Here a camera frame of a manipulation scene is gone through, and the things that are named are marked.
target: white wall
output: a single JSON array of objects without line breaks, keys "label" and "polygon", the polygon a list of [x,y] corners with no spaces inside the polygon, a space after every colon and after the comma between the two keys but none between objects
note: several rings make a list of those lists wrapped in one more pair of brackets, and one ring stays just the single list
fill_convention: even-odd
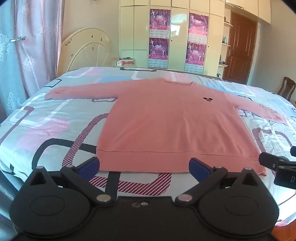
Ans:
[{"label": "white wall", "polygon": [[[271,25],[261,24],[258,59],[251,85],[277,93],[285,76],[296,82],[296,14],[271,0]],[[296,100],[296,92],[291,103]]]},{"label": "white wall", "polygon": [[254,55],[253,55],[253,60],[252,60],[252,65],[251,65],[247,85],[250,85],[252,83],[253,76],[254,76],[254,70],[257,65],[258,50],[259,50],[259,45],[260,45],[260,29],[261,29],[261,24],[257,23],[255,49],[254,49]]},{"label": "white wall", "polygon": [[65,0],[62,40],[86,27],[99,28],[111,39],[119,53],[120,0]]}]

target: sweater collar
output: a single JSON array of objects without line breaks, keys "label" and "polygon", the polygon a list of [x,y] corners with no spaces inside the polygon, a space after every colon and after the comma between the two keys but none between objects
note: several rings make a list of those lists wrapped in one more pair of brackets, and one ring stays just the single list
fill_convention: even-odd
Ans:
[{"label": "sweater collar", "polygon": [[177,81],[171,81],[171,80],[165,80],[165,79],[163,79],[163,81],[167,83],[174,83],[174,84],[180,84],[180,85],[194,85],[194,82],[177,82]]}]

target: chair backrest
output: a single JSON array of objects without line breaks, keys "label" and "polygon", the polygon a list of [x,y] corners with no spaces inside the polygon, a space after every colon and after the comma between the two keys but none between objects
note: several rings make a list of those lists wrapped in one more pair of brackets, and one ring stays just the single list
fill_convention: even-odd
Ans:
[{"label": "chair backrest", "polygon": [[283,83],[281,85],[280,90],[278,91],[278,95],[284,97],[286,100],[290,101],[291,96],[296,88],[296,83],[288,77],[284,77]]}]

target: bed headboard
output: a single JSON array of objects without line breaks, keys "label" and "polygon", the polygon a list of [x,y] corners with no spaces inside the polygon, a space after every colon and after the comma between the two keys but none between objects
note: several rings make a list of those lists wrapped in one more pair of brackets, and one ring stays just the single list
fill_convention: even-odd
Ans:
[{"label": "bed headboard", "polygon": [[83,67],[113,67],[117,60],[112,41],[104,31],[83,28],[63,41],[57,76]]}]

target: curtain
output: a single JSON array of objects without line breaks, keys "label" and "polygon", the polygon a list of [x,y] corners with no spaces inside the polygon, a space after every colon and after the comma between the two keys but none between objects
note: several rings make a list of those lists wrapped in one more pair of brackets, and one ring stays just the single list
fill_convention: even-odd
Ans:
[{"label": "curtain", "polygon": [[[0,5],[0,123],[55,79],[63,7],[64,0],[7,0]],[[10,42],[21,36],[26,39]],[[1,157],[0,167],[0,240],[7,241],[15,235],[8,211],[22,181],[7,174],[11,170],[3,169]]]}]

